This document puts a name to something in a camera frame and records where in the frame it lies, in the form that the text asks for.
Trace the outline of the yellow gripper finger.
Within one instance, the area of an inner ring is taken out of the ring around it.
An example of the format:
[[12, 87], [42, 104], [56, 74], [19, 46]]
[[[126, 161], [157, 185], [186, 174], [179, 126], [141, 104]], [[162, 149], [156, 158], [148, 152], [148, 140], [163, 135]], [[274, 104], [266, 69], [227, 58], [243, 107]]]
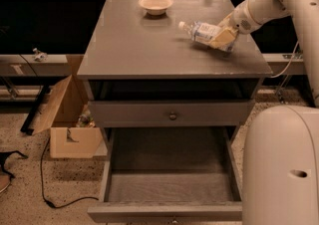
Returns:
[[228, 14], [221, 22], [218, 23], [218, 26], [221, 28], [233, 27], [234, 23], [232, 20], [232, 14]]
[[209, 46], [219, 50], [231, 50], [238, 36], [238, 30], [233, 27], [222, 28], [210, 41]]

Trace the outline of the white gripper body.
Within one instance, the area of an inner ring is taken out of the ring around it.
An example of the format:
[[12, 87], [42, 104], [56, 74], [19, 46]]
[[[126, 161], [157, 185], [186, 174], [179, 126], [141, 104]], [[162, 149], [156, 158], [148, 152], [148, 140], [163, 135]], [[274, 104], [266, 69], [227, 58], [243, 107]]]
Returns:
[[231, 13], [230, 23], [240, 34], [250, 34], [261, 27], [253, 16], [255, 7], [255, 0], [244, 0]]

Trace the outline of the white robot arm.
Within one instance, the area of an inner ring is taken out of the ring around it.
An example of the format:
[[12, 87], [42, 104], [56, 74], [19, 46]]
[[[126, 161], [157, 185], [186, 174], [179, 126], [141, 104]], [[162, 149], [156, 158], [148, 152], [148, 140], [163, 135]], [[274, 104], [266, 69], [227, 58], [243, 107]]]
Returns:
[[[220, 23], [221, 48], [264, 23], [292, 17], [314, 102], [319, 97], [319, 0], [246, 0]], [[319, 225], [319, 109], [261, 112], [246, 136], [242, 225]]]

